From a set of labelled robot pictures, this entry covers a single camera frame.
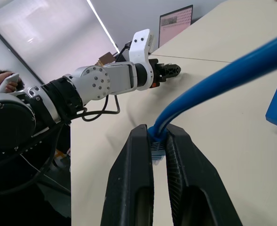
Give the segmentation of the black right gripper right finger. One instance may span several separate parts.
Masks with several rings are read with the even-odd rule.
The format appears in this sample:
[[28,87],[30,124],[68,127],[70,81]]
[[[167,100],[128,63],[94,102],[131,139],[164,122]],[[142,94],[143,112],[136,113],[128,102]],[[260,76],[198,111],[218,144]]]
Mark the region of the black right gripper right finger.
[[213,164],[184,129],[168,125],[168,192],[175,226],[240,226],[242,222]]

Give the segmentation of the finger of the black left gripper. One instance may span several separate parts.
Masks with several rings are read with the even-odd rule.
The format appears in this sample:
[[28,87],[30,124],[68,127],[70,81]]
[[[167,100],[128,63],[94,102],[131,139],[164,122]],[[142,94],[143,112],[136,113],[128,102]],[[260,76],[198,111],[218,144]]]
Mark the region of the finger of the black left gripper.
[[179,74],[179,70],[165,70],[163,73],[163,80],[166,81],[167,79],[177,77]]
[[177,64],[165,64],[162,66],[162,70],[165,72],[180,72],[181,67]]

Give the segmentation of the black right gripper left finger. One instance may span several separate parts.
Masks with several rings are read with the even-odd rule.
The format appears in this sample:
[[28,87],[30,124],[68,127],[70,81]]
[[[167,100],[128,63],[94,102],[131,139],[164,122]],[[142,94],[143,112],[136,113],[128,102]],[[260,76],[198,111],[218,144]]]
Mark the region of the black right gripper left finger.
[[147,126],[131,130],[108,176],[102,226],[151,226],[154,177]]

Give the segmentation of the bystander hand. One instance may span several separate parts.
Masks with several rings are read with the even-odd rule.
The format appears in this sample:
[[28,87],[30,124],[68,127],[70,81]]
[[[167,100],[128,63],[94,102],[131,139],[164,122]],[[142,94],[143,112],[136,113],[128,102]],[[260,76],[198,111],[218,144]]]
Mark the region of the bystander hand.
[[6,93],[12,93],[15,91],[20,91],[22,89],[22,81],[19,79],[18,82],[10,81],[5,88]]

